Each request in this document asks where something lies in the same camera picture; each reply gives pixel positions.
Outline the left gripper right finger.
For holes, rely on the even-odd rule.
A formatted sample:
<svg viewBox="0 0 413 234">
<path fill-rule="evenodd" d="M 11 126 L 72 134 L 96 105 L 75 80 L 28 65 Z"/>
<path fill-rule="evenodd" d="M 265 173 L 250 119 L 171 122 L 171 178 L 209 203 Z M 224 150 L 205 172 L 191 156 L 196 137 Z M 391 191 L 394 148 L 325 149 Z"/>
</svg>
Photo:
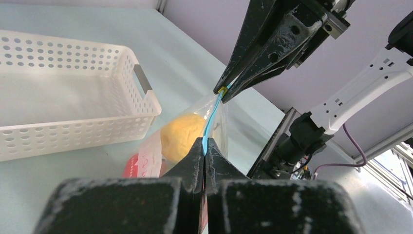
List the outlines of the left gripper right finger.
<svg viewBox="0 0 413 234">
<path fill-rule="evenodd" d="M 249 179 L 205 141 L 211 234 L 362 234 L 342 186 L 324 180 Z"/>
</svg>

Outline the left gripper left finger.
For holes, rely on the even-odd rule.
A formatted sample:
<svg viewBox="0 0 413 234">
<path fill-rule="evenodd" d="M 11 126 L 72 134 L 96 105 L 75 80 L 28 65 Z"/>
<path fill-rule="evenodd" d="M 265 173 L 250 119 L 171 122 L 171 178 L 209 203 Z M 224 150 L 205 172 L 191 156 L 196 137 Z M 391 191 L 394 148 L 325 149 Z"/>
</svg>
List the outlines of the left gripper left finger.
<svg viewBox="0 0 413 234">
<path fill-rule="evenodd" d="M 159 178 L 72 178 L 49 197 L 36 234 L 200 234 L 204 154 L 189 154 Z"/>
</svg>

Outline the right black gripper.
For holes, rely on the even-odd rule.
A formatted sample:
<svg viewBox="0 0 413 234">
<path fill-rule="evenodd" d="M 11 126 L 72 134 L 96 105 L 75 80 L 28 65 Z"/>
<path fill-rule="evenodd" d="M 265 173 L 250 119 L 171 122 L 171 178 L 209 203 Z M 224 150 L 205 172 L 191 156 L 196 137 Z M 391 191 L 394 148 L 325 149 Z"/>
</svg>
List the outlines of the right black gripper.
<svg viewBox="0 0 413 234">
<path fill-rule="evenodd" d="M 251 0 L 230 61 L 213 92 L 228 88 L 227 103 L 242 91 L 298 68 L 328 38 L 349 27 L 353 0 Z"/>
</svg>

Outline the clear zip top bag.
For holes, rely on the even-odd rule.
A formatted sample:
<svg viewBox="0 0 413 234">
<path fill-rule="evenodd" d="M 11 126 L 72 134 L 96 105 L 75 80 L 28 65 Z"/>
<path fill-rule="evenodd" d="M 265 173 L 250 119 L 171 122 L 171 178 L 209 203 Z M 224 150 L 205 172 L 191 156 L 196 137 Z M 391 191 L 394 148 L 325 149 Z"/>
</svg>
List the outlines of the clear zip top bag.
<svg viewBox="0 0 413 234">
<path fill-rule="evenodd" d="M 126 163 L 123 177 L 160 177 L 181 161 L 201 138 L 215 140 L 224 157 L 228 157 L 228 107 L 222 103 L 227 88 L 209 94 L 184 110 L 173 120 L 147 137 L 137 153 Z"/>
</svg>

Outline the large red toy apple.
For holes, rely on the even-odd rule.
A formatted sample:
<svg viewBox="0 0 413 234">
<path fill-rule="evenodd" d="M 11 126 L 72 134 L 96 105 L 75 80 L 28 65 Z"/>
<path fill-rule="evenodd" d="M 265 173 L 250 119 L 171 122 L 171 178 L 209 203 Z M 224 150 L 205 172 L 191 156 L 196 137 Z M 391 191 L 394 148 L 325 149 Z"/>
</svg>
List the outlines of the large red toy apple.
<svg viewBox="0 0 413 234">
<path fill-rule="evenodd" d="M 155 163 L 151 156 L 133 155 L 126 163 L 122 176 L 124 178 L 160 177 L 169 170 L 165 160 Z"/>
</svg>

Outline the yellow toy lemon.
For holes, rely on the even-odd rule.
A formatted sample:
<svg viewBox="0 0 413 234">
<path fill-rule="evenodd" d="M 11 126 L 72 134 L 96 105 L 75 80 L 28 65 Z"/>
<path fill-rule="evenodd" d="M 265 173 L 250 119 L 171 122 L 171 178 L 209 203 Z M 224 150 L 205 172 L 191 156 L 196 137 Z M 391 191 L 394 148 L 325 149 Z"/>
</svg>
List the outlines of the yellow toy lemon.
<svg viewBox="0 0 413 234">
<path fill-rule="evenodd" d="M 174 163 L 182 160 L 195 140 L 202 136 L 205 121 L 202 116 L 189 113 L 166 124 L 160 131 L 162 155 Z"/>
</svg>

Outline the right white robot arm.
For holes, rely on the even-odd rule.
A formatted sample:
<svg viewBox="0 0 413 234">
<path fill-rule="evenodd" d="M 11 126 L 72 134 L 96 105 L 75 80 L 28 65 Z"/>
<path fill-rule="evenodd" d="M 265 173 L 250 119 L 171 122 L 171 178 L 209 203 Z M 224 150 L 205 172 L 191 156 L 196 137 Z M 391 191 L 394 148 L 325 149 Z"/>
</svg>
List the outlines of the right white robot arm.
<svg viewBox="0 0 413 234">
<path fill-rule="evenodd" d="M 214 93 L 226 103 L 245 89 L 300 66 L 328 37 L 349 27 L 351 0 L 252 0 Z M 413 76 L 413 16 L 389 34 L 386 47 L 355 78 L 295 119 L 288 134 L 270 139 L 248 172 L 279 178 L 323 151 L 344 123 L 377 97 Z"/>
</svg>

